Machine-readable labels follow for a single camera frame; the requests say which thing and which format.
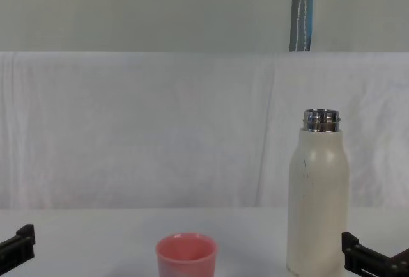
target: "water bottle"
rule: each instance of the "water bottle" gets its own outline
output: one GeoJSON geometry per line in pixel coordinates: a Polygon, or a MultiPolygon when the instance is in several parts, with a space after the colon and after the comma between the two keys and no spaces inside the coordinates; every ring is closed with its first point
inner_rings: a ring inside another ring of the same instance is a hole
{"type": "Polygon", "coordinates": [[[289,166],[288,277],[340,277],[346,231],[349,167],[339,112],[304,112],[289,166]]]}

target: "white fabric backdrop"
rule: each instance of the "white fabric backdrop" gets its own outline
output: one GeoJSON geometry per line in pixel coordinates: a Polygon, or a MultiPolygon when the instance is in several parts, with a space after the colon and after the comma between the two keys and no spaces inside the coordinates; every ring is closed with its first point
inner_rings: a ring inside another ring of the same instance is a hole
{"type": "Polygon", "coordinates": [[[291,0],[0,0],[0,51],[274,52],[291,0]]]}
{"type": "Polygon", "coordinates": [[[281,206],[310,107],[351,204],[409,204],[409,54],[0,54],[0,204],[281,206]]]}
{"type": "Polygon", "coordinates": [[[3,54],[2,207],[254,205],[272,60],[3,54]]]}
{"type": "Polygon", "coordinates": [[[408,0],[314,0],[312,51],[409,51],[408,0]]]}

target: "white table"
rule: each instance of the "white table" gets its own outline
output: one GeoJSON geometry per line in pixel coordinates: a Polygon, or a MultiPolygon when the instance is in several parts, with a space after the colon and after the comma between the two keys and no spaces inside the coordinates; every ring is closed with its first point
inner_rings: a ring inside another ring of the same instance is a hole
{"type": "MultiPolygon", "coordinates": [[[[26,223],[36,232],[35,258],[9,277],[157,276],[155,244],[175,232],[219,243],[216,277],[286,275],[286,209],[0,210],[0,221],[2,241],[26,223]]],[[[409,210],[353,209],[349,231],[395,255],[409,248],[409,210]]]]}

